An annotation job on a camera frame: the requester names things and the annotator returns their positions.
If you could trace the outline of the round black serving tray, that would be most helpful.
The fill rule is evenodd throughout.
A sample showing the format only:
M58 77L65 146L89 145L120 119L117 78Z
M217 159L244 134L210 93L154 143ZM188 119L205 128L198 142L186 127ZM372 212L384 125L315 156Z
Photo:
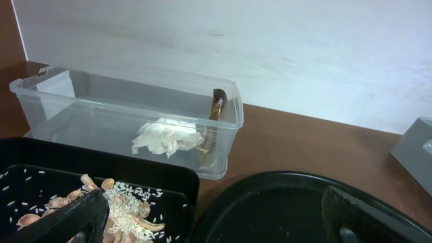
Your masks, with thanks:
M330 242L321 214L326 187L334 186L401 223L431 235L403 213L345 183L318 175L268 172L225 190L203 214L193 242ZM358 242L347 228L343 242Z

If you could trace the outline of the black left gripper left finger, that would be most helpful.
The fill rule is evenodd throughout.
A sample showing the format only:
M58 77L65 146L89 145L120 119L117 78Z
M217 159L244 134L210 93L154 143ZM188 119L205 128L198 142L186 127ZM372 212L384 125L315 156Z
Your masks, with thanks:
M102 242L108 216L109 203L105 191L99 188L2 238L1 242Z

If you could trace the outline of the brown coffee sachet wrapper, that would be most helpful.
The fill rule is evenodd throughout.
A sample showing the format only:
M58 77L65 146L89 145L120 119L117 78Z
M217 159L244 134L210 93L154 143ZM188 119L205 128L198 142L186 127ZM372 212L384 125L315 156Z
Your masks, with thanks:
M225 91L222 89L214 89L211 113L209 116L210 120L219 120L226 102L227 95ZM217 141L217 128L213 126L207 126L203 138L203 142L200 145L195 146L195 151L197 152L200 163L205 167L210 167L212 164L212 153L215 150Z

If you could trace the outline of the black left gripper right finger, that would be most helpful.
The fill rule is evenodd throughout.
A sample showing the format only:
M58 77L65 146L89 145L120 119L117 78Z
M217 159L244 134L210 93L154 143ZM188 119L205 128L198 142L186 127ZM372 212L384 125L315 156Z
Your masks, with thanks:
M431 235L401 223L334 186L325 189L321 214L330 242L344 241L340 234L344 227L356 236L358 242L431 241Z

